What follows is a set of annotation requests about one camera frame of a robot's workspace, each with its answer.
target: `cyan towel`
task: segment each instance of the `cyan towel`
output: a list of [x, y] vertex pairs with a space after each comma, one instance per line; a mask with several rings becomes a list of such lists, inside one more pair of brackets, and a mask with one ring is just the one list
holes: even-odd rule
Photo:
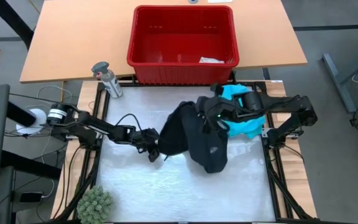
[[[246, 93], [248, 88], [244, 85], [224, 85], [223, 94], [221, 97], [232, 100], [232, 95], [236, 93]], [[227, 133], [229, 137], [237, 136], [240, 133], [245, 134], [249, 139], [254, 138], [256, 135], [262, 134], [262, 125], [265, 123], [265, 116], [257, 119], [253, 119], [247, 122], [235, 123], [231, 121], [224, 121], [230, 127], [230, 131]]]

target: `wooden desk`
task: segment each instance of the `wooden desk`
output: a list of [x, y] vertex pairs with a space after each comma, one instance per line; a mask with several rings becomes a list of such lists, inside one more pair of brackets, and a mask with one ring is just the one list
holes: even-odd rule
[[[81, 110], [91, 112], [89, 108], [89, 103], [94, 101], [96, 97], [96, 87], [98, 82], [88, 81], [83, 82], [83, 86], [81, 89], [80, 99], [78, 100], [78, 108]], [[285, 96], [284, 84], [281, 81], [266, 81], [267, 93], [271, 96]], [[102, 113], [103, 104], [100, 104], [100, 114]], [[288, 114], [273, 114], [274, 125], [281, 125], [288, 118]], [[299, 144], [297, 140], [287, 140], [287, 145], [294, 148], [298, 152], [300, 152]], [[78, 147], [78, 141], [74, 140], [68, 143], [66, 158], [65, 158], [65, 172], [66, 172], [66, 187], [68, 182], [68, 166], [73, 157], [75, 150]], [[68, 189], [68, 201], [70, 201], [73, 197], [76, 184], [78, 179], [80, 178], [83, 159], [84, 159], [84, 150], [80, 150], [77, 152], [73, 164], [71, 167], [71, 177], [70, 177], [70, 187]], [[280, 151], [281, 158], [283, 161], [283, 168], [285, 177], [287, 180], [287, 187], [289, 191], [292, 193], [296, 201], [303, 207], [303, 209], [312, 217], [316, 216], [316, 210], [314, 209], [313, 199], [311, 197], [311, 192], [309, 188], [308, 178], [306, 176], [305, 167], [301, 158], [294, 154], [293, 152], [286, 150], [285, 148]], [[53, 205], [51, 218], [53, 218], [54, 214], [57, 212], [60, 201], [63, 195], [63, 174], [60, 176], [60, 181], [58, 185], [58, 189], [56, 192], [55, 203]], [[283, 203], [283, 197], [281, 192], [278, 190], [278, 199], [279, 206], [282, 217], [286, 217], [285, 207]], [[62, 208], [59, 210], [59, 213], [63, 211], [64, 204]]]
[[[147, 4], [190, 5], [188, 0], [45, 1], [20, 82], [92, 79], [91, 68], [100, 61], [109, 62], [117, 76], [134, 74], [126, 60], [132, 17], [135, 7]], [[224, 5], [234, 14], [238, 68], [307, 63], [280, 0]]]

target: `red crate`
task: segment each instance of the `red crate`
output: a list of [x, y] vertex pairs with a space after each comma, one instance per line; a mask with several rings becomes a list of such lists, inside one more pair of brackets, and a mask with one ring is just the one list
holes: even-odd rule
[[[199, 63], [201, 57], [224, 63]], [[227, 6], [139, 6], [127, 61], [144, 84], [226, 83], [239, 63], [232, 10]]]

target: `gray floor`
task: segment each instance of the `gray floor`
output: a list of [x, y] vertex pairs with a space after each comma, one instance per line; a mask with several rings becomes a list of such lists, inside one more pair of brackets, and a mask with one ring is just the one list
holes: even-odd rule
[[[358, 0], [282, 0], [293, 26], [325, 26], [358, 24]], [[27, 0], [8, 0], [15, 10], [33, 29], [38, 13]], [[42, 0], [34, 0], [41, 9]], [[284, 80], [288, 95], [307, 95], [310, 97], [319, 116], [312, 128], [305, 128], [300, 138], [302, 153], [308, 174], [314, 204], [318, 216], [323, 220], [358, 223], [358, 132], [350, 125], [334, 83], [322, 63], [321, 55], [330, 53], [339, 69], [344, 68], [358, 55], [358, 30], [297, 32], [298, 39], [308, 59], [308, 65], [302, 67], [271, 68], [272, 79]], [[0, 37], [17, 36], [0, 19]], [[22, 42], [0, 42], [0, 84], [8, 83], [11, 92], [35, 96], [44, 85], [60, 83], [26, 84], [19, 83], [22, 66], [27, 50]], [[239, 78], [261, 79], [259, 69], [241, 71]], [[68, 82], [67, 88], [78, 96], [81, 82]], [[358, 105], [358, 85], [351, 87], [353, 99]], [[43, 97], [58, 100], [60, 92], [49, 89]], [[36, 100], [11, 97], [11, 101], [21, 106], [44, 105]], [[14, 129], [14, 123], [8, 121], [7, 130]], [[63, 143], [50, 140], [46, 151], [52, 151]], [[28, 158], [40, 156], [42, 147], [31, 139], [6, 138], [4, 149]], [[47, 158], [55, 163], [55, 155]], [[19, 174], [16, 186], [20, 186], [34, 177]], [[52, 183], [41, 179], [33, 185], [21, 189], [49, 192]], [[54, 196], [47, 198], [39, 207], [40, 216], [46, 220], [51, 211]], [[39, 222], [35, 208], [18, 213], [21, 223]]]

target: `gray bottle cap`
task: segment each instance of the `gray bottle cap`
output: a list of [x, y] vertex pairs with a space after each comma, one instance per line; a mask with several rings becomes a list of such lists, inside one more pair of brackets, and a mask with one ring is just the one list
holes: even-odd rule
[[101, 72], [102, 74], [108, 73], [109, 71], [108, 67], [109, 64], [107, 62], [99, 62], [96, 65], [93, 65], [91, 69], [93, 72], [93, 76], [95, 77], [98, 74], [98, 72]]

